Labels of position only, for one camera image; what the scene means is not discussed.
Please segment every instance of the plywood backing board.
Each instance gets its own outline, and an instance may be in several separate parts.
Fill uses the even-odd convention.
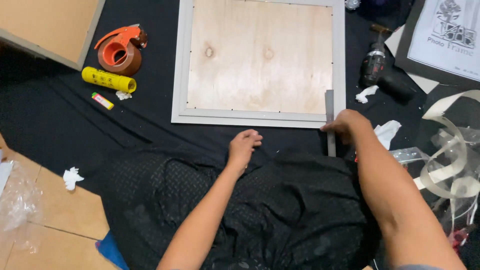
[[[0,37],[81,70],[105,0],[0,0]]]
[[[325,114],[331,6],[193,3],[187,108]]]

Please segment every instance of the paper sheet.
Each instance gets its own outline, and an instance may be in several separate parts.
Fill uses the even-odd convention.
[[[426,0],[408,58],[480,81],[480,0]]]
[[[398,49],[398,44],[400,43],[400,39],[402,38],[403,29],[405,26],[403,25],[398,30],[396,30],[386,41],[385,45],[387,45],[390,52],[393,56],[396,56],[396,51]],[[425,92],[430,93],[435,87],[437,87],[438,82],[408,73],[407,75],[412,78],[412,80]]]

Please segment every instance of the yellow glue tube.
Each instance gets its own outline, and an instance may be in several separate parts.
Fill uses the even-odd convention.
[[[86,67],[82,71],[84,81],[105,86],[126,93],[133,93],[137,89],[137,82],[129,77],[116,75],[93,67]]]

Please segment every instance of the white picture frame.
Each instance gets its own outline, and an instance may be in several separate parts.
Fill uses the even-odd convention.
[[[268,2],[332,7],[332,58],[335,116],[346,108],[345,99],[345,2],[343,0],[270,0]],[[177,53],[172,100],[172,123],[319,128],[325,114],[209,110],[187,108],[193,0],[180,0]]]

